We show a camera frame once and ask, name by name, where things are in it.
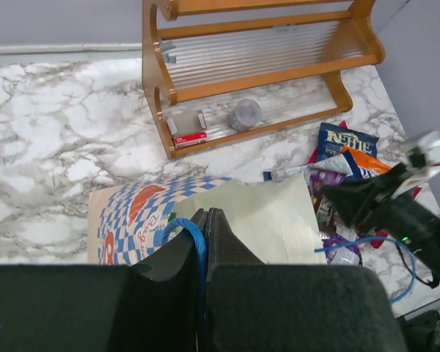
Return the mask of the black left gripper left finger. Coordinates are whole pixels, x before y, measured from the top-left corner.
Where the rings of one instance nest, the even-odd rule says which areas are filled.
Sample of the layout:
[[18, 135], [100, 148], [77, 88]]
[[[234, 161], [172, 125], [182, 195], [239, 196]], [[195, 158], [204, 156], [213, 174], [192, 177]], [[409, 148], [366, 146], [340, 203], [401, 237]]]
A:
[[0, 351], [203, 351], [206, 219], [134, 265], [0, 265]]

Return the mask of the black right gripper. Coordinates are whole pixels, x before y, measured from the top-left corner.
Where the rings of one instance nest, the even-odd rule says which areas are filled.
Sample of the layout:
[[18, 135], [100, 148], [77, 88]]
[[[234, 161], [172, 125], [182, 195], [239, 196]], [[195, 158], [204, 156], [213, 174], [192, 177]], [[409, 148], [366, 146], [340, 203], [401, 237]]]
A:
[[404, 243], [433, 274], [432, 286], [440, 285], [440, 218], [407, 194], [393, 194], [407, 173], [399, 163], [376, 177], [349, 180], [320, 189], [347, 227], [363, 224], [366, 230], [386, 230]]

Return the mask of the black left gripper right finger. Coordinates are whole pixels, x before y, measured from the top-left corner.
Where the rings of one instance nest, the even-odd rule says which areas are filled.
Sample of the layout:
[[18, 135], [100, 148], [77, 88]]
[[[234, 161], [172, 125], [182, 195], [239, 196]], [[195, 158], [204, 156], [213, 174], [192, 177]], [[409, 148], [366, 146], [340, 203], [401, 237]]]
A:
[[352, 265], [266, 265], [208, 211], [207, 351], [405, 351], [384, 286]]

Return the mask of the purple snack packet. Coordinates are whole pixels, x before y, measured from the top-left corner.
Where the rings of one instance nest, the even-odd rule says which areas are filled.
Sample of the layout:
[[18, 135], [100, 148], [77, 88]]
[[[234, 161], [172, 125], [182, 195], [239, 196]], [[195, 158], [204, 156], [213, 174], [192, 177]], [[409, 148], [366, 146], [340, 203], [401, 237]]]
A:
[[[340, 172], [311, 168], [309, 181], [312, 204], [324, 248], [335, 247], [356, 240], [356, 233], [347, 228], [331, 201], [323, 194], [323, 186], [338, 186], [346, 179]], [[357, 245], [342, 246], [325, 251], [328, 265], [361, 265], [362, 255]]]

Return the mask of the orange candy packet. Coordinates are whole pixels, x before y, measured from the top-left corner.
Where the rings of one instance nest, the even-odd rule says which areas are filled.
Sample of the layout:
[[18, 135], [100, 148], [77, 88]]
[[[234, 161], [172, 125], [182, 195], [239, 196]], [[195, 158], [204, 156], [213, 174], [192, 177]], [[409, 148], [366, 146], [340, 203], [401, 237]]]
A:
[[389, 165], [382, 163], [377, 158], [351, 147], [344, 146], [340, 152], [352, 156], [355, 165], [358, 166], [360, 174], [364, 179], [382, 175], [391, 169]]

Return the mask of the pink real chips bag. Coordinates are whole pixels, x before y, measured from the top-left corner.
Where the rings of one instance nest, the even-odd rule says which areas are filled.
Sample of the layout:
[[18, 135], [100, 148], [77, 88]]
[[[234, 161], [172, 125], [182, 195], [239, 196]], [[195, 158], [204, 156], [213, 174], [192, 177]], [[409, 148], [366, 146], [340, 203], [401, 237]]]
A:
[[348, 129], [345, 123], [323, 123], [318, 147], [310, 160], [312, 204], [325, 246], [352, 241], [353, 230], [345, 227], [336, 207], [322, 192], [323, 186], [339, 186], [347, 180], [364, 180], [382, 175], [389, 166], [377, 158], [378, 137]]

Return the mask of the blue kettle chips bag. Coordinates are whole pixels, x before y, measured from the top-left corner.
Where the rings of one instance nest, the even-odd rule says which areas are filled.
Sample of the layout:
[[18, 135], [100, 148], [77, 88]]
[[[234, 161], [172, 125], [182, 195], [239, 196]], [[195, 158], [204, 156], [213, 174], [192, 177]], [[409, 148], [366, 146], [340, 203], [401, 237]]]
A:
[[323, 122], [318, 133], [317, 161], [340, 154], [344, 146], [376, 157], [378, 140], [374, 135]]

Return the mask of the checkered paper bag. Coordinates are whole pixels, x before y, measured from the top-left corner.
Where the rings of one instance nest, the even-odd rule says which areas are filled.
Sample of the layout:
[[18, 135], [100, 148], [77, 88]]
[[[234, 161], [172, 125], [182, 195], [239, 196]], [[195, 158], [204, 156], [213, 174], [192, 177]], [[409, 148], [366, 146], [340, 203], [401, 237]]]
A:
[[267, 264], [324, 264], [324, 245], [303, 177], [243, 183], [228, 177], [182, 177], [94, 191], [88, 205], [88, 261], [135, 264], [161, 248], [203, 208], [222, 209], [240, 243]]

